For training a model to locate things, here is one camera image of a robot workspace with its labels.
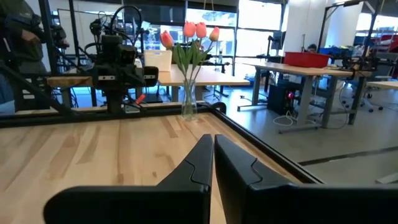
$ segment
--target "white box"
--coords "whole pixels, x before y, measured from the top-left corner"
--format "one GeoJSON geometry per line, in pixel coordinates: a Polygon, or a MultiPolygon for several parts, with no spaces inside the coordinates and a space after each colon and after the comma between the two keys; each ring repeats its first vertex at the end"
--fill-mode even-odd
{"type": "Polygon", "coordinates": [[[145,66],[155,66],[160,72],[170,72],[172,69],[173,52],[171,50],[145,50],[145,66]]]}

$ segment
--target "red container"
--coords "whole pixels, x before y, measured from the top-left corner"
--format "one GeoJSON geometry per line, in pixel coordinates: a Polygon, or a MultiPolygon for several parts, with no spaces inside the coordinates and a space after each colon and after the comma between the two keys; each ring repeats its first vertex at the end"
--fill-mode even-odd
{"type": "Polygon", "coordinates": [[[329,55],[308,52],[286,52],[284,63],[305,68],[323,68],[328,66],[329,55]]]}

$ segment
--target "glass vase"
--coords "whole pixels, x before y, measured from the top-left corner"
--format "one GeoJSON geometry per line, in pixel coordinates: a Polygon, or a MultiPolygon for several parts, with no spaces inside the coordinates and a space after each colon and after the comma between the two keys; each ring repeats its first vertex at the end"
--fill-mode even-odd
{"type": "Polygon", "coordinates": [[[198,108],[195,97],[195,81],[187,80],[184,84],[181,116],[186,121],[192,121],[197,118],[198,108]]]}

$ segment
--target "wooden tabletop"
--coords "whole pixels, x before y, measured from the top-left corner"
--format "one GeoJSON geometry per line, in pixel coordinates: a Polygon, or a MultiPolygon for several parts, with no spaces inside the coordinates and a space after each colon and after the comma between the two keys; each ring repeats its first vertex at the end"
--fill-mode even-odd
{"type": "MultiPolygon", "coordinates": [[[[64,72],[66,74],[78,73],[77,69],[73,68],[69,71],[64,72]]],[[[52,88],[68,88],[68,87],[88,87],[93,86],[93,78],[91,77],[50,77],[47,79],[47,84],[52,88]]]]}
{"type": "Polygon", "coordinates": [[[397,81],[367,82],[366,85],[379,87],[379,88],[383,88],[383,89],[398,90],[398,82],[397,81]]]}
{"type": "Polygon", "coordinates": [[[283,63],[273,63],[273,62],[242,63],[242,64],[252,65],[255,67],[260,67],[275,72],[291,73],[293,75],[308,75],[308,76],[333,75],[339,77],[348,77],[353,74],[352,72],[339,71],[327,68],[304,68],[304,67],[296,67],[296,66],[286,65],[283,63]]]}
{"type": "MultiPolygon", "coordinates": [[[[280,165],[210,113],[0,129],[0,223],[43,223],[57,192],[77,185],[156,185],[204,134],[224,134],[265,165],[280,165]]],[[[213,171],[211,223],[225,223],[213,171]]]]}
{"type": "MultiPolygon", "coordinates": [[[[163,86],[181,86],[183,81],[184,77],[177,65],[172,65],[170,72],[159,72],[159,83],[163,86]]],[[[250,85],[250,82],[243,78],[214,71],[213,67],[203,66],[197,76],[196,86],[204,85],[250,85]]]]}
{"type": "MultiPolygon", "coordinates": [[[[75,69],[67,73],[76,73],[75,69]]],[[[183,75],[177,65],[172,65],[170,72],[159,72],[159,83],[163,86],[182,86],[183,75]]],[[[67,88],[71,86],[93,86],[91,77],[51,77],[47,79],[47,83],[55,88],[67,88]]],[[[250,85],[250,82],[242,78],[226,75],[221,72],[214,71],[213,67],[203,66],[196,79],[197,86],[204,85],[250,85]]]]}

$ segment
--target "tulip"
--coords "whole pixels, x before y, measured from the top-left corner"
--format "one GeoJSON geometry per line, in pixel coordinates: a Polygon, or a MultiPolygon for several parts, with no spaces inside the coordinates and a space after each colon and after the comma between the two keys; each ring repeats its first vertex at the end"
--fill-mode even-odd
{"type": "Polygon", "coordinates": [[[206,37],[206,24],[204,22],[199,22],[197,24],[197,37],[198,38],[206,37]]]}
{"type": "Polygon", "coordinates": [[[167,32],[167,30],[160,34],[160,42],[167,50],[171,49],[174,43],[172,36],[167,32]]]}
{"type": "Polygon", "coordinates": [[[195,35],[195,32],[197,30],[197,27],[193,22],[185,22],[184,25],[184,36],[186,37],[193,37],[195,35]]]}
{"type": "Polygon", "coordinates": [[[209,35],[209,39],[213,42],[218,41],[218,36],[220,36],[220,28],[214,27],[213,31],[211,31],[209,35]]]}

